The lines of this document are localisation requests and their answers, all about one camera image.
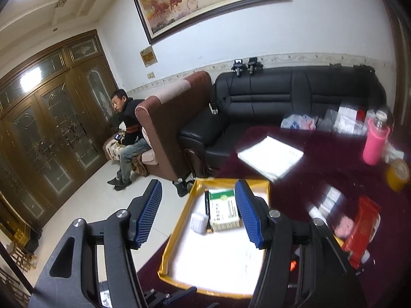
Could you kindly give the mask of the small white medicine box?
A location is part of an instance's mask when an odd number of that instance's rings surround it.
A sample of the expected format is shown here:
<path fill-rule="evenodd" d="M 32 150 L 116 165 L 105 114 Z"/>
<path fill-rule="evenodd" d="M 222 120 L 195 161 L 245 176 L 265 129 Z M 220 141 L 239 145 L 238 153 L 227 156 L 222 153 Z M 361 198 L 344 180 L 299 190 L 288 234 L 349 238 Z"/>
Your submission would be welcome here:
<path fill-rule="evenodd" d="M 320 202 L 319 211 L 326 218 L 331 214 L 332 209 L 338 204 L 338 201 L 342 193 L 340 190 L 333 186 L 329 186 L 325 189 L 325 194 Z"/>

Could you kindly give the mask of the white square plastic bottle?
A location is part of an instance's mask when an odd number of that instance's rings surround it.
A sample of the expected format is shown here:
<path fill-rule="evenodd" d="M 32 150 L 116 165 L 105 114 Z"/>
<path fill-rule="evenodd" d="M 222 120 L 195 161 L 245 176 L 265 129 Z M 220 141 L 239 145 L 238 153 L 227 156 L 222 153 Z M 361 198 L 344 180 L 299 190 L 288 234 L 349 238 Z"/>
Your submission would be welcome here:
<path fill-rule="evenodd" d="M 190 229 L 200 235 L 207 232 L 208 216 L 204 214 L 192 213 L 190 218 Z"/>

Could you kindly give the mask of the wooden glass door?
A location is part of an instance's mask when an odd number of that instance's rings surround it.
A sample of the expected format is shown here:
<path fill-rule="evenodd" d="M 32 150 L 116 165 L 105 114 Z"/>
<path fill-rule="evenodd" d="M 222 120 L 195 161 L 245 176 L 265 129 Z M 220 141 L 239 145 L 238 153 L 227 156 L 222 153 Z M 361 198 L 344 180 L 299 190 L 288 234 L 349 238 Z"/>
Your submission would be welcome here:
<path fill-rule="evenodd" d="M 116 83 L 97 31 L 76 35 L 1 79 L 1 192 L 40 229 L 106 162 Z"/>

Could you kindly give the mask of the gold cardboard tray box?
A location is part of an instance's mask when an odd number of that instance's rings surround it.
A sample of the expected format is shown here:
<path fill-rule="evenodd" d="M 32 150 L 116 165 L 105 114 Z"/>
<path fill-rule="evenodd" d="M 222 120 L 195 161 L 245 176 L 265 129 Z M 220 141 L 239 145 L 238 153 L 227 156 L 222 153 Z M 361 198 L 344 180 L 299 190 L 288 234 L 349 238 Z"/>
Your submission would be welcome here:
<path fill-rule="evenodd" d="M 205 212 L 204 190 L 232 189 L 236 179 L 197 179 L 162 255 L 158 277 L 175 287 L 197 287 L 216 297 L 252 297 L 264 252 L 249 240 L 244 227 L 211 234 L 190 228 L 194 213 Z"/>

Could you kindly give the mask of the white glove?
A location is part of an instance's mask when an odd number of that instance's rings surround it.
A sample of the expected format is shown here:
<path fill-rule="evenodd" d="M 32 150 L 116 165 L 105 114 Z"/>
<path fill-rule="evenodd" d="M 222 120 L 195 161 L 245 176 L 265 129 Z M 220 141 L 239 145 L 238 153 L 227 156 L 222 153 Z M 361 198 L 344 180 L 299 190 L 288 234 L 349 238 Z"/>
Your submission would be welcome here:
<path fill-rule="evenodd" d="M 382 151 L 382 159 L 385 163 L 391 163 L 396 159 L 403 160 L 405 153 L 396 149 L 390 142 L 386 142 Z"/>

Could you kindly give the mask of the black teal cap marker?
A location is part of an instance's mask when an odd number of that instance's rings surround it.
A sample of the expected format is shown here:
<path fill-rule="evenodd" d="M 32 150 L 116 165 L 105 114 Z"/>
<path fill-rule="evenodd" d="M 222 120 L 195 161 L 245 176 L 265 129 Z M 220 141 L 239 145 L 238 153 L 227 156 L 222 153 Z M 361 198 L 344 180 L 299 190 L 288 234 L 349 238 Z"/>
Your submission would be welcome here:
<path fill-rule="evenodd" d="M 204 197 L 205 197 L 205 213 L 206 213 L 206 216 L 208 217 L 208 223 L 207 223 L 207 228 L 211 228 L 211 225 L 210 225 L 210 193 L 209 193 L 209 190 L 205 190 L 204 191 Z"/>

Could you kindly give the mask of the orange cap glue bottle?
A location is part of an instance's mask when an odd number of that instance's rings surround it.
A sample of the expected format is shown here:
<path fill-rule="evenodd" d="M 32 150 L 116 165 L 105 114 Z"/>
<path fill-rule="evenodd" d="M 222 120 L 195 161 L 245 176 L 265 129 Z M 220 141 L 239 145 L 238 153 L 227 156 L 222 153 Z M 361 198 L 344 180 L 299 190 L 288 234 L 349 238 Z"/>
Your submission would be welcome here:
<path fill-rule="evenodd" d="M 290 264 L 290 272 L 294 271 L 297 269 L 298 265 L 299 265 L 299 258 L 298 257 L 293 257 L 291 259 L 291 264 Z"/>

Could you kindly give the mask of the small wall plaque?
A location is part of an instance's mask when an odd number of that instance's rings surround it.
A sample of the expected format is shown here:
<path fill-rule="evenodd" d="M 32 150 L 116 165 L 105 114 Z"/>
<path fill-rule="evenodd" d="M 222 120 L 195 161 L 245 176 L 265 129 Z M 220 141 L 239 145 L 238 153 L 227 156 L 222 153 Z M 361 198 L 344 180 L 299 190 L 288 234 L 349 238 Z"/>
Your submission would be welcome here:
<path fill-rule="evenodd" d="M 149 47 L 140 51 L 140 56 L 142 58 L 143 64 L 146 68 L 157 63 L 157 57 L 155 55 L 153 47 Z"/>

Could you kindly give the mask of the green white medicine box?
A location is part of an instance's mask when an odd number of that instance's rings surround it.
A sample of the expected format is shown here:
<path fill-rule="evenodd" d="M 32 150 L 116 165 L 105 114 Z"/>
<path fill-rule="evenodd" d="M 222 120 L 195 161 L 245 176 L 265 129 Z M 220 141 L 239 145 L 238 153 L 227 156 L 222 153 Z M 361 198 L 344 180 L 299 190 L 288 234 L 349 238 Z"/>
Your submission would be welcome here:
<path fill-rule="evenodd" d="M 240 227 L 240 214 L 233 189 L 209 192 L 210 225 L 214 232 Z"/>

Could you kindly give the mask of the white round pill bottle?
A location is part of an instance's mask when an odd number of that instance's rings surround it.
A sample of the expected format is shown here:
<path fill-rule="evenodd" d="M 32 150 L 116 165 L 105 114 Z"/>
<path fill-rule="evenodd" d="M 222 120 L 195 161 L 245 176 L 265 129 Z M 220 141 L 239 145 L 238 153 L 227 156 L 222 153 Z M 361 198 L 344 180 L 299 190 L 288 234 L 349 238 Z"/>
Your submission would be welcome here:
<path fill-rule="evenodd" d="M 326 220 L 325 216 L 323 216 L 323 214 L 321 214 L 320 210 L 316 206 L 312 206 L 309 209 L 309 216 L 312 219 L 315 219 L 315 218 L 321 219 L 325 224 L 327 224 L 327 220 Z"/>

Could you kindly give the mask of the seated man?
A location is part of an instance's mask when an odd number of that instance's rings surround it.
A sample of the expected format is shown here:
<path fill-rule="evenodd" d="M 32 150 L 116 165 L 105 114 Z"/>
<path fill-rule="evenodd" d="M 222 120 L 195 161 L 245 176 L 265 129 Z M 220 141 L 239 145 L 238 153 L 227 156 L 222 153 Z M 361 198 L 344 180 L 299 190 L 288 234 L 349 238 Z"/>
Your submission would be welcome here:
<path fill-rule="evenodd" d="M 130 175 L 134 158 L 151 149 L 143 137 L 142 125 L 135 113 L 141 102 L 129 97 L 123 89 L 116 90 L 111 96 L 111 104 L 125 124 L 125 136 L 119 142 L 123 145 L 119 152 L 120 169 L 116 177 L 107 182 L 117 191 L 127 188 L 132 183 Z"/>

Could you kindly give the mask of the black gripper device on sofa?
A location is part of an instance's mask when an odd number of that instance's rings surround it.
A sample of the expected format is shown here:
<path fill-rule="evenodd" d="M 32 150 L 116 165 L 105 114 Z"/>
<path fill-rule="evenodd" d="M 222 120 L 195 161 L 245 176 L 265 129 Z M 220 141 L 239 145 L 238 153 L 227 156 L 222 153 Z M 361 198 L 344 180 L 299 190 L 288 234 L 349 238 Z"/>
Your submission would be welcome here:
<path fill-rule="evenodd" d="M 235 59 L 231 70 L 234 71 L 236 77 L 240 77 L 242 71 L 247 70 L 247 66 L 243 63 L 242 59 Z"/>

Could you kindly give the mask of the pink plush toy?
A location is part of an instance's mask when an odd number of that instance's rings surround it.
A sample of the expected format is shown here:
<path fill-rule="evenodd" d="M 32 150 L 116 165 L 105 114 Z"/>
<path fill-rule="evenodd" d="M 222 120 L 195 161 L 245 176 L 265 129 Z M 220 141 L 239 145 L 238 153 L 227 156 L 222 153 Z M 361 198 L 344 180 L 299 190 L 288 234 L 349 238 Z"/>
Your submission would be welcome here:
<path fill-rule="evenodd" d="M 334 229 L 337 238 L 346 239 L 354 228 L 354 221 L 348 216 L 343 216 L 340 223 Z"/>

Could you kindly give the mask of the black leather sofa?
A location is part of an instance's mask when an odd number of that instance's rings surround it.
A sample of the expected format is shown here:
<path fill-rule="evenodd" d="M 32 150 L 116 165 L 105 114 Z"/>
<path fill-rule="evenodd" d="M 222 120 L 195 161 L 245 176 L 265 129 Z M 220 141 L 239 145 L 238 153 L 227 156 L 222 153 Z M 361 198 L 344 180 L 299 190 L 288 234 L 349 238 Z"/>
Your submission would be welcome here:
<path fill-rule="evenodd" d="M 213 177 L 248 128 L 278 127 L 284 118 L 324 118 L 327 110 L 348 104 L 379 109 L 387 103 L 384 87 L 367 65 L 297 66 L 220 74 L 205 108 L 179 133 L 192 173 Z"/>

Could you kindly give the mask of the red foil snack pack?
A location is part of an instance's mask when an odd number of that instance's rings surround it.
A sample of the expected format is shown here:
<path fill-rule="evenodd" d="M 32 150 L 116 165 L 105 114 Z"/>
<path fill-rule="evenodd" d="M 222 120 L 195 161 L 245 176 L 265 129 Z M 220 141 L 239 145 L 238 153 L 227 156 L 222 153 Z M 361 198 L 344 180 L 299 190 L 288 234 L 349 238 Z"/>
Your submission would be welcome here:
<path fill-rule="evenodd" d="M 342 245 L 342 250 L 348 253 L 348 261 L 354 269 L 359 268 L 364 252 L 376 232 L 380 211 L 381 207 L 373 200 L 364 195 L 359 197 L 354 228 Z"/>

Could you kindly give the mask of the plastic bags on sofa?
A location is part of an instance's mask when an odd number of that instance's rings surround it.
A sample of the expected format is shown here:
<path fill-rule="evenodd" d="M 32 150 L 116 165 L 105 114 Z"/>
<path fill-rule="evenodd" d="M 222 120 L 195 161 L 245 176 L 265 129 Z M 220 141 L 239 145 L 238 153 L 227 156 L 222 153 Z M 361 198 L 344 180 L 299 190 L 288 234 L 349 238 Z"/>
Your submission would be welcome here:
<path fill-rule="evenodd" d="M 323 118 L 308 115 L 292 114 L 282 120 L 282 129 L 295 129 L 306 131 L 326 131 L 342 133 L 347 135 L 365 136 L 368 128 L 365 123 L 357 120 L 355 109 L 350 107 L 339 107 L 337 111 L 327 109 Z"/>

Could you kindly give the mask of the white paper stack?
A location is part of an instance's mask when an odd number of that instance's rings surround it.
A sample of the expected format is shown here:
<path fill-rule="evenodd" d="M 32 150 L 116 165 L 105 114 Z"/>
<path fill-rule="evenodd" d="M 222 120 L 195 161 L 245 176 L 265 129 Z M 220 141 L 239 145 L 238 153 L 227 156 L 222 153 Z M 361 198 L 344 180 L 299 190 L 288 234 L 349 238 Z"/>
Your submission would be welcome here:
<path fill-rule="evenodd" d="M 303 151 L 270 136 L 237 153 L 238 159 L 271 182 L 287 175 L 303 156 Z"/>

